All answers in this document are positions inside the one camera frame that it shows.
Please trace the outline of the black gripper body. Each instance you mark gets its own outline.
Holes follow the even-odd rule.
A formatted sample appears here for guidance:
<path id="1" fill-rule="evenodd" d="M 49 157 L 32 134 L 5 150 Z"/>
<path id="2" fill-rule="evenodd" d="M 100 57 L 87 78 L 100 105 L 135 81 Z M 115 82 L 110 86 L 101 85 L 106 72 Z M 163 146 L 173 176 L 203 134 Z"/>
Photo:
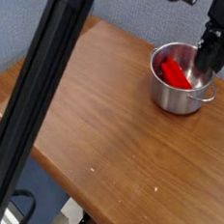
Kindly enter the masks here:
<path id="1" fill-rule="evenodd" d="M 224 28 L 220 24 L 208 21 L 206 23 L 206 30 L 197 44 L 202 46 L 210 34 L 215 35 L 221 43 L 224 43 Z"/>

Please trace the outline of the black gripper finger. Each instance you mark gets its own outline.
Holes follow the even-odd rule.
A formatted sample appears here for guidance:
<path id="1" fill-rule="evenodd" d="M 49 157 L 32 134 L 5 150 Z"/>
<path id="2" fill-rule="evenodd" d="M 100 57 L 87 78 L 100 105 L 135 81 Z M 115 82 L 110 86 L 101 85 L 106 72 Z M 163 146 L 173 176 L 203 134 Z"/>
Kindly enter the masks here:
<path id="1" fill-rule="evenodd" d="M 217 66 L 217 52 L 219 49 L 219 38 L 209 35 L 202 38 L 198 44 L 194 65 L 200 73 L 205 73 L 208 69 L 219 72 Z"/>
<path id="2" fill-rule="evenodd" d="M 214 72 L 220 72 L 224 67 L 224 39 L 218 43 L 217 51 L 215 53 L 212 69 Z"/>

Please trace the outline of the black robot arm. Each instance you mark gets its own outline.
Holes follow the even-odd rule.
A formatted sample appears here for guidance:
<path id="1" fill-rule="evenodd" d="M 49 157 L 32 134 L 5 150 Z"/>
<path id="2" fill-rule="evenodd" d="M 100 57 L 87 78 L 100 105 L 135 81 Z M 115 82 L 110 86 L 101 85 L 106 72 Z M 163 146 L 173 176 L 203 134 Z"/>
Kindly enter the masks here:
<path id="1" fill-rule="evenodd" d="M 224 67 L 224 0 L 98 0 L 104 18 L 151 43 L 196 42 L 199 71 Z"/>

